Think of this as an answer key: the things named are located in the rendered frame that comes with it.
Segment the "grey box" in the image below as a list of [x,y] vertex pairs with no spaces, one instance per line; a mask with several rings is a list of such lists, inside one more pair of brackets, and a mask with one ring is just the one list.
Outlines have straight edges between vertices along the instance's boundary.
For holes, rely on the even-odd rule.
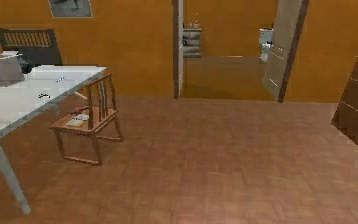
[[17,51],[0,54],[0,87],[8,87],[24,80]]

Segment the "brown chest of drawers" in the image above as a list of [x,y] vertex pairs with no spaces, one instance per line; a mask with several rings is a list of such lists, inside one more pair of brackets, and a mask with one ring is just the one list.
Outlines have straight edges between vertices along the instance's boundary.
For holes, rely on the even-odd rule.
[[358,56],[338,103],[332,125],[358,145]]

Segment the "red tool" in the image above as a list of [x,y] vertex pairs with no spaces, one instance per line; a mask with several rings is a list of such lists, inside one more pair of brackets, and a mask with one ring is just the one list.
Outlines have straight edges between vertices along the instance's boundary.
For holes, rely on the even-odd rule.
[[74,114],[81,114],[83,111],[89,109],[89,106],[81,106],[81,107],[75,107],[74,109],[69,111],[70,115],[74,115]]

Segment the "grey shelf unit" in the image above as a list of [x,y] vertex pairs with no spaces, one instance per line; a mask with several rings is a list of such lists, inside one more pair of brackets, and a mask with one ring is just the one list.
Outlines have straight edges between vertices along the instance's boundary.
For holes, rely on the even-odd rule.
[[183,29],[183,54],[187,58],[199,58],[201,56],[201,34],[202,29],[199,23],[189,23]]

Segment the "white table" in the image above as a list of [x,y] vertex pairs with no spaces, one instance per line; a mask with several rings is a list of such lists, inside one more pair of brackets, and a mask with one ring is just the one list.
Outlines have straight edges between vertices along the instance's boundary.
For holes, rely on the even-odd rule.
[[[35,67],[23,81],[0,87],[0,139],[24,125],[42,112],[103,75],[102,66]],[[20,187],[11,164],[0,145],[0,171],[18,207],[26,215],[31,213],[28,201]]]

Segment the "black round object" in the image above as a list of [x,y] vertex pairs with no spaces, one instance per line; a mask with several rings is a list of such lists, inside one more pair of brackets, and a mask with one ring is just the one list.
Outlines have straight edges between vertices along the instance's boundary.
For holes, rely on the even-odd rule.
[[20,56],[18,58],[18,63],[20,65],[20,68],[21,68],[23,74],[30,73],[32,71],[32,69],[34,68],[34,65],[30,61],[27,61],[22,56]]

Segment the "beige room door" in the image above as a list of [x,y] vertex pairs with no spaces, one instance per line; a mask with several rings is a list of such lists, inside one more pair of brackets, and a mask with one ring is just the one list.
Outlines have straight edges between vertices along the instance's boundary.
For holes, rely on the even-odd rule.
[[279,0],[263,86],[278,103],[284,101],[309,0]]

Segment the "grey framed wall picture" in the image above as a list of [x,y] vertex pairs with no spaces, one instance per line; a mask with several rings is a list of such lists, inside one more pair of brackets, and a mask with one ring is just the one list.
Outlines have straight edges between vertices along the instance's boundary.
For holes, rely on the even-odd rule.
[[90,0],[48,0],[54,18],[92,18]]

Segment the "white paper sheet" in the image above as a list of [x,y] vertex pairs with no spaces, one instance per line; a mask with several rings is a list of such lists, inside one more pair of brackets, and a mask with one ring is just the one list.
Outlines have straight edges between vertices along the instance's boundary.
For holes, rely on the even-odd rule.
[[67,122],[67,126],[78,127],[85,121],[89,120],[89,116],[86,114],[79,114],[74,116],[70,121]]

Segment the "brown wooden chair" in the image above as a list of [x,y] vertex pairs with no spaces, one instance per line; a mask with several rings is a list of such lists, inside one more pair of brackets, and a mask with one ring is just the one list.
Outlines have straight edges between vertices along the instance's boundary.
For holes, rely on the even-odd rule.
[[[100,166],[103,164],[103,161],[99,150],[99,141],[124,141],[124,136],[117,116],[118,107],[112,74],[108,73],[100,78],[95,79],[91,83],[87,84],[85,89],[87,90],[88,94],[87,104],[85,106],[89,106],[89,109],[83,111],[81,114],[88,115],[89,120],[85,121],[78,127],[67,126],[67,122],[76,116],[76,114],[68,114],[53,123],[50,129],[55,134],[58,150],[63,159],[78,163],[90,164],[93,166]],[[101,136],[100,132],[111,122],[114,123],[118,136]],[[88,137],[92,141],[96,160],[68,156],[63,144],[62,133]]]

